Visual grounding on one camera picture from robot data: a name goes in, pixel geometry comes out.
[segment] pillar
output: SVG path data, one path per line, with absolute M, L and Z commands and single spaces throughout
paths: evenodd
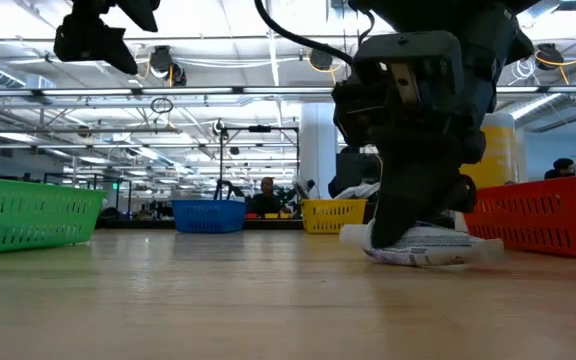
M 519 182 L 525 154 L 517 146 L 515 120 L 510 114 L 487 114 L 481 126 L 486 134 L 486 152 L 480 163 L 464 165 L 462 173 L 470 176 L 478 188 Z
M 299 124 L 300 176 L 314 180 L 312 198 L 330 199 L 328 183 L 337 172 L 337 128 L 332 122 L 334 104 L 305 103 Z

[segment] wooden table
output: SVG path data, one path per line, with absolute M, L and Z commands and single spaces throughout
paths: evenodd
M 576 359 L 576 260 L 403 268 L 300 231 L 0 255 L 0 359 L 368 358 Z

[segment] plastic basket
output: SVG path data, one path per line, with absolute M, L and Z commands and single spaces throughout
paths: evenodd
M 362 224 L 366 199 L 304 200 L 304 229 L 309 234 L 338 234 L 346 224 Z
M 0 180 L 0 252 L 90 240 L 104 192 Z
M 187 233 L 228 233 L 244 227 L 246 203 L 231 200 L 174 200 L 175 227 Z
M 468 231 L 506 247 L 576 257 L 576 177 L 481 189 Z

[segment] wall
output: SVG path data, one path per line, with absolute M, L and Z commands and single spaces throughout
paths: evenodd
M 33 179 L 42 180 L 45 173 L 61 173 L 63 165 L 59 160 L 46 155 L 31 155 L 26 152 L 13 152 L 12 158 L 0 156 L 0 176 L 22 177 L 30 173 Z
M 529 180 L 543 180 L 552 163 L 562 157 L 576 158 L 576 132 L 525 134 Z

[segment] man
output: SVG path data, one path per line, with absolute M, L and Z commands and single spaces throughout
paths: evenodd
M 559 159 L 555 161 L 552 166 L 554 169 L 546 172 L 544 175 L 545 180 L 575 176 L 575 162 L 572 159 Z
M 261 194 L 257 194 L 248 203 L 248 212 L 254 214 L 290 213 L 290 209 L 281 206 L 279 198 L 273 194 L 274 181 L 265 177 L 261 180 Z

